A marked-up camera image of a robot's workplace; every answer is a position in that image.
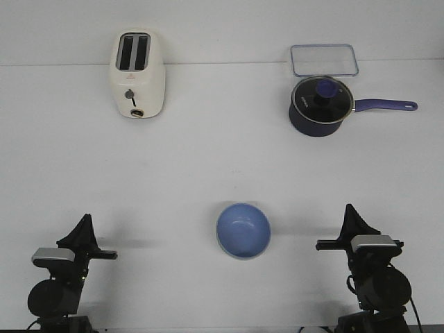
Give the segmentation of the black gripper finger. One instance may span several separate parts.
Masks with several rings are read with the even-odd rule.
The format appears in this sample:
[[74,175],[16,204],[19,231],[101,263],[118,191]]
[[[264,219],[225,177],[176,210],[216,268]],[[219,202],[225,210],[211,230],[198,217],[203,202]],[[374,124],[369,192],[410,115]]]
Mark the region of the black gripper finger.
[[87,245],[90,250],[100,250],[97,240],[94,234],[94,226],[92,223],[92,216],[90,214],[85,215],[85,225],[87,227]]
[[358,235],[381,235],[379,230],[370,227],[364,221],[351,203],[348,204],[348,223],[350,239]]
[[349,234],[349,227],[350,227],[350,217],[351,217],[351,213],[350,213],[350,204],[348,203],[345,206],[345,213],[344,213],[344,218],[343,218],[343,225],[341,226],[341,231],[339,233],[338,236],[338,241],[345,241]]
[[59,248],[82,248],[87,245],[89,227],[87,226],[89,214],[85,214],[76,227],[62,239],[56,241]]

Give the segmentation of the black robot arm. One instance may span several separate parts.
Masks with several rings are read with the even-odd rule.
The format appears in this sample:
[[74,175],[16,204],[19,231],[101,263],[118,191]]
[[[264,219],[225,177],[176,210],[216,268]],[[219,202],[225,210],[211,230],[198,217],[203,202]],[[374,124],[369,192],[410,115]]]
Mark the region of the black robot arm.
[[77,314],[89,262],[115,260],[118,254],[99,248],[90,214],[56,244],[55,248],[38,248],[31,257],[34,266],[48,270],[49,278],[31,289],[28,309],[37,317],[41,332],[95,332],[89,317]]
[[343,250],[350,275],[346,284],[356,295],[359,312],[340,316],[334,332],[409,332],[404,314],[412,301],[408,278],[392,265],[404,242],[369,226],[355,207],[345,207],[335,240],[318,240],[316,250]]

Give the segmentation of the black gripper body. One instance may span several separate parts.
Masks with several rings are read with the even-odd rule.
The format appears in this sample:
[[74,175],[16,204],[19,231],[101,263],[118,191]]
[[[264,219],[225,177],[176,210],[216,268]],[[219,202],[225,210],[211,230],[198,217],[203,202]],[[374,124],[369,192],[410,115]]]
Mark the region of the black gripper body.
[[373,274],[387,267],[391,259],[402,253],[404,242],[394,239],[396,248],[369,248],[354,253],[350,242],[338,240],[318,240],[317,250],[344,250],[348,258],[348,267],[352,274]]
[[118,257],[117,251],[101,250],[100,248],[75,248],[72,251],[74,252],[74,263],[71,276],[74,278],[87,277],[89,273],[89,262],[92,259],[115,260]]

